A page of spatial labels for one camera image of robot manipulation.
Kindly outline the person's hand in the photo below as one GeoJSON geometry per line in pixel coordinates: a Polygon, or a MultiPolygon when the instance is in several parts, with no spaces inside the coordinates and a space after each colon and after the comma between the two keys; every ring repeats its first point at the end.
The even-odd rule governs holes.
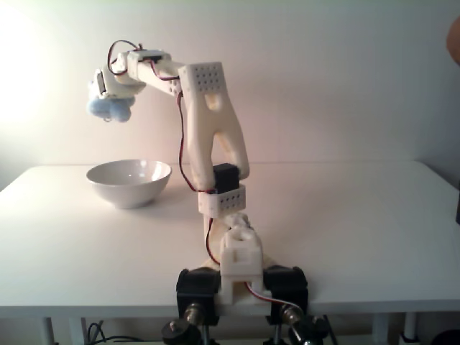
{"type": "Polygon", "coordinates": [[[452,60],[459,65],[460,64],[460,17],[457,17],[451,24],[447,37],[446,37],[446,49],[452,60]]]}

